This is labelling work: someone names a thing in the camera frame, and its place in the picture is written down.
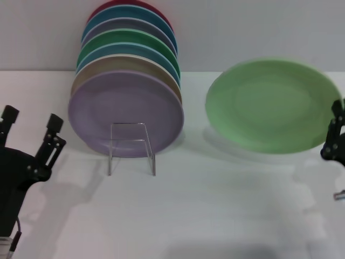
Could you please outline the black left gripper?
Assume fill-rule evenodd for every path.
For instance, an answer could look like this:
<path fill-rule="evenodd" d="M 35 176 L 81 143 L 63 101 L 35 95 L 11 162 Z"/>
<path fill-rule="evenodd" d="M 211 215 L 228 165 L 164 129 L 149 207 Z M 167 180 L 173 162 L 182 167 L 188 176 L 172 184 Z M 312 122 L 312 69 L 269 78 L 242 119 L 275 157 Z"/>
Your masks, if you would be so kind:
<path fill-rule="evenodd" d="M 33 184 L 50 178 L 51 170 L 66 145 L 66 141 L 58 136 L 64 121 L 52 113 L 36 156 L 4 147 L 18 114 L 19 110 L 6 105 L 1 115 L 1 237 L 11 235 L 26 192 Z"/>

